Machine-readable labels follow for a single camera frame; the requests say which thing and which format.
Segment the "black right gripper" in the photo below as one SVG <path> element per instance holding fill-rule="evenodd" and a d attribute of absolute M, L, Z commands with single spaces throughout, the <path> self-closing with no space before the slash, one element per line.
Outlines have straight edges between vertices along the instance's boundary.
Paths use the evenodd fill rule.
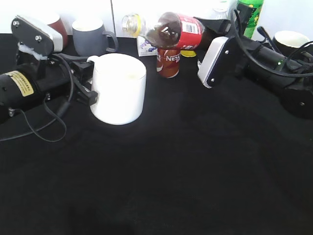
<path fill-rule="evenodd" d="M 198 78 L 225 78 L 241 74 L 248 63 L 243 49 L 253 52 L 261 44 L 243 36 L 243 24 L 239 19 L 197 20 L 204 25 L 202 45 L 196 48 Z"/>

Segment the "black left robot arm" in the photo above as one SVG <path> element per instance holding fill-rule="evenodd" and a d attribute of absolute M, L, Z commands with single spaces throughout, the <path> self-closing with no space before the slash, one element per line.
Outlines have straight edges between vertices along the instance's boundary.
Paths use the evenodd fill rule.
<path fill-rule="evenodd" d="M 65 99 L 56 112 L 58 117 L 64 115 L 72 99 L 95 104 L 98 93 L 88 83 L 93 67 L 94 63 L 86 57 L 58 53 L 37 60 L 24 52 L 18 53 L 16 68 L 0 76 L 0 121 L 8 120 L 17 109 L 27 111 L 60 96 Z"/>

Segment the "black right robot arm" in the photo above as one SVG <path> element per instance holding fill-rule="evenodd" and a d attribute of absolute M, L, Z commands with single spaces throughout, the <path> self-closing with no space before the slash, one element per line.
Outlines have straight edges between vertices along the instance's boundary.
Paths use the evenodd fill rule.
<path fill-rule="evenodd" d="M 204 25 L 204 46 L 198 78 L 207 88 L 227 76 L 248 78 L 279 97 L 292 115 L 313 118 L 313 59 L 292 60 L 241 34 L 243 23 L 199 20 Z"/>

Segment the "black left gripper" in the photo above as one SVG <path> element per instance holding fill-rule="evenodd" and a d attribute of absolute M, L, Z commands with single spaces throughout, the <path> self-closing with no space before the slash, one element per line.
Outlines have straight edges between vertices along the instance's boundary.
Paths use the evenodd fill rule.
<path fill-rule="evenodd" d="M 33 55 L 18 52 L 16 69 L 24 76 L 20 88 L 24 95 L 20 95 L 17 105 L 30 105 L 38 102 L 47 92 L 58 93 L 58 88 L 64 89 L 64 85 L 69 83 L 69 73 L 61 58 L 69 64 L 75 75 L 75 100 L 87 106 L 97 102 L 98 93 L 88 90 L 79 82 L 89 81 L 93 76 L 94 62 L 87 62 L 87 57 L 57 53 L 48 56 L 46 60 L 37 60 Z"/>

